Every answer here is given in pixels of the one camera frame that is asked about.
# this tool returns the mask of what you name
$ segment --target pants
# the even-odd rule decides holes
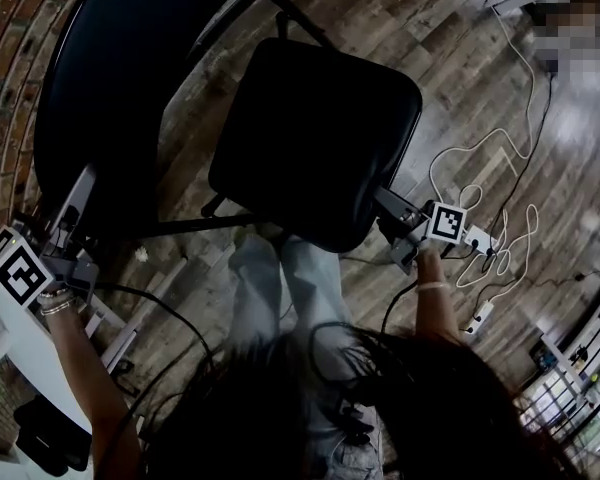
[[[298,315],[292,334],[308,354],[312,330],[326,322],[351,323],[351,313],[342,298],[338,256],[296,237],[282,247],[280,257],[264,238],[248,234],[229,261],[237,277],[234,312],[227,346],[236,352],[254,342],[267,343],[280,333],[282,271]],[[341,327],[320,329],[315,336],[313,354],[316,366],[329,379],[346,380],[352,372],[338,357],[338,349],[351,345],[350,335]],[[313,478],[381,479],[382,446],[375,409],[358,408],[362,421],[374,427],[369,443],[347,445],[345,435],[327,419],[320,406],[331,398],[315,386],[307,386],[309,434],[314,436],[309,459],[315,467]]]

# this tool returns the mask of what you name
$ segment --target person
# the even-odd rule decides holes
[[[522,427],[511,394],[462,344],[433,244],[416,259],[415,331],[390,335],[353,325],[337,255],[266,236],[236,239],[222,358],[201,361],[144,456],[75,311],[46,311],[93,427],[96,478],[375,480],[385,450],[403,477],[583,478],[545,433]],[[289,333],[280,332],[283,277],[298,315]],[[52,295],[47,307],[69,297]]]

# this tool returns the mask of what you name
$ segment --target black chair backrest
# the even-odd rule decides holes
[[[80,0],[44,81],[36,174],[61,204],[88,163],[98,181],[82,224],[97,232],[155,219],[163,110],[213,15],[227,0]]]

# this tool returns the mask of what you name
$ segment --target wooden floor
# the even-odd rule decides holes
[[[417,205],[434,198],[428,179],[434,156],[449,146],[473,145],[496,127],[506,128],[521,151],[528,151],[524,109],[530,76],[508,46],[494,14],[484,7],[485,0],[293,1],[325,29],[341,51],[402,71],[420,87],[424,112],[394,183],[397,193]],[[165,112],[159,149],[163,219],[198,217],[201,206],[211,198],[206,179],[214,145],[253,49],[263,38],[275,35],[275,12],[272,4],[258,1],[224,34]],[[513,42],[532,59],[529,20],[514,13],[503,21]],[[297,29],[291,37],[309,41]],[[537,78],[531,107],[537,132],[548,78],[536,61],[531,64]],[[529,264],[529,278],[536,284],[600,270],[600,240],[595,229],[582,223],[585,215],[589,221],[600,222],[600,66],[589,69],[585,74],[561,72],[553,82],[553,103],[540,145],[507,205],[509,236],[513,237],[526,231],[527,205],[533,203],[539,210],[540,227],[531,241]],[[485,228],[515,182],[513,169],[521,172],[524,163],[499,135],[473,154],[445,157],[436,168],[436,182],[448,202],[457,202],[465,185],[481,183],[484,198],[469,213],[469,222]],[[230,204],[222,208],[227,214],[235,210]],[[168,271],[180,254],[186,254],[189,264],[170,302],[200,328],[212,347],[221,343],[232,304],[233,285],[227,270],[233,251],[231,231],[152,239],[143,245],[150,254],[148,263],[133,259],[130,249],[118,255],[111,270],[122,271],[125,284],[144,287],[156,272]],[[500,278],[492,274],[489,281],[508,282],[520,274],[525,247],[525,241],[516,246],[508,274]],[[463,251],[456,249],[454,255]],[[351,256],[382,261],[386,253],[386,241],[374,229]],[[451,281],[466,264],[446,262]],[[395,266],[344,259],[341,265],[344,294],[356,322],[378,329],[392,297],[411,279]],[[480,275],[476,270],[471,278]],[[468,321],[486,282],[453,290],[461,324]],[[498,300],[479,335],[467,342],[512,388],[520,386],[533,372],[527,351],[537,342],[539,329],[559,339],[599,286],[595,275],[559,289],[550,283],[534,287],[525,282]],[[487,292],[483,299],[495,293]],[[113,300],[126,314],[136,302],[126,296]],[[414,309],[415,297],[405,297],[393,313],[390,329],[412,325]],[[291,312],[286,324],[291,325],[293,318]],[[136,369],[127,380],[144,387],[190,340],[185,327],[155,312],[130,351]],[[168,375],[150,402],[178,392],[199,356],[198,347]]]

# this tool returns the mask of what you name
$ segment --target brick wall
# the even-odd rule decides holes
[[[38,198],[32,165],[33,131],[42,80],[75,0],[0,0],[0,227],[13,210]],[[15,436],[13,407],[26,396],[8,364],[0,365],[0,449]]]

